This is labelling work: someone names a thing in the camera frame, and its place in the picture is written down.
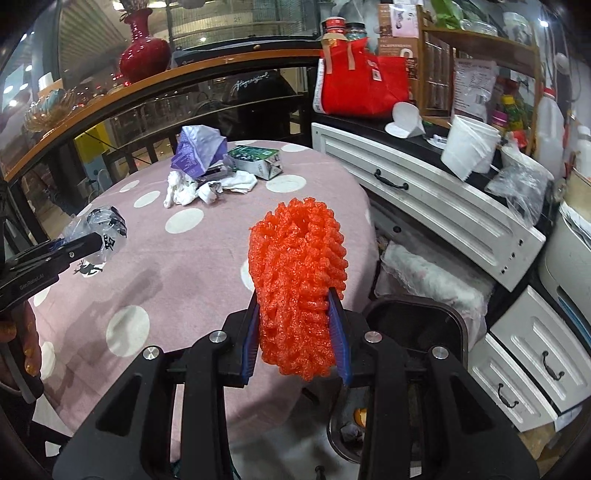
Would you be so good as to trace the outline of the left hand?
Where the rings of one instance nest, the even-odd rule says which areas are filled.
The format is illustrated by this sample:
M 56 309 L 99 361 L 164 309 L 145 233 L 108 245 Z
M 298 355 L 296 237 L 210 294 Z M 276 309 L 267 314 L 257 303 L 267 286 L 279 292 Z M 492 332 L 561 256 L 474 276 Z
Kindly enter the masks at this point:
M 36 319 L 28 301 L 1 313 L 1 387 L 27 404 L 43 393 L 41 348 Z

